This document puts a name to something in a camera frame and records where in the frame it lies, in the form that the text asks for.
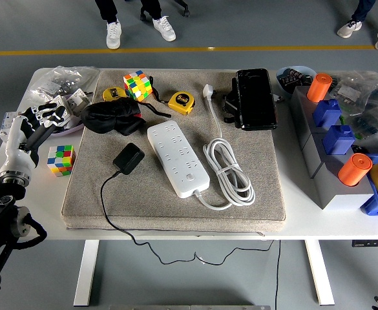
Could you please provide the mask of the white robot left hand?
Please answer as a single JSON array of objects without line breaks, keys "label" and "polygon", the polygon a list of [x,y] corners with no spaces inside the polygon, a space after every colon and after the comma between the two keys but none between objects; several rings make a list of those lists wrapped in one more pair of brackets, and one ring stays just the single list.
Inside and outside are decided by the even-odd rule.
[{"label": "white robot left hand", "polygon": [[5,147],[6,160],[0,168],[0,176],[5,174],[29,175],[37,167],[37,150],[64,122],[64,105],[45,103],[30,107],[14,118]]}]

